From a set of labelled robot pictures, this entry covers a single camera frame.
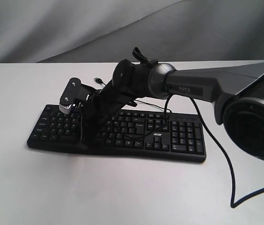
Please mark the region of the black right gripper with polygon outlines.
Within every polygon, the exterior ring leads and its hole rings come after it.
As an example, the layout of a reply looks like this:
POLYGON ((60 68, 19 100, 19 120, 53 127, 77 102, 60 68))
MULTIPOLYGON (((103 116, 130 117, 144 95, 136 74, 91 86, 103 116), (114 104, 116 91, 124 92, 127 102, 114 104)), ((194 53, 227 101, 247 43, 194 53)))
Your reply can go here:
POLYGON ((130 93, 118 91, 113 87, 112 81, 109 81, 101 90, 85 86, 90 93, 86 101, 81 102, 83 107, 79 116, 80 137, 77 143, 80 150, 86 150, 84 141, 91 141, 114 114, 136 99, 130 93))

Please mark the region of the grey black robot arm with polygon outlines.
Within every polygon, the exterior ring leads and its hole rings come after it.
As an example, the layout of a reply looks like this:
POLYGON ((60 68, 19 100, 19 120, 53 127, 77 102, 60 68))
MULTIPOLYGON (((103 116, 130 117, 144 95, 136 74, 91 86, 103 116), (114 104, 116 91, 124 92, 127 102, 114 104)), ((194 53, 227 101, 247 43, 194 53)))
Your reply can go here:
POLYGON ((82 113, 83 143, 90 142, 107 119, 137 98, 167 99, 172 95, 209 102, 215 121, 244 152, 264 161, 264 62, 234 67, 177 70, 149 61, 134 48, 139 64, 120 61, 112 79, 82 113))

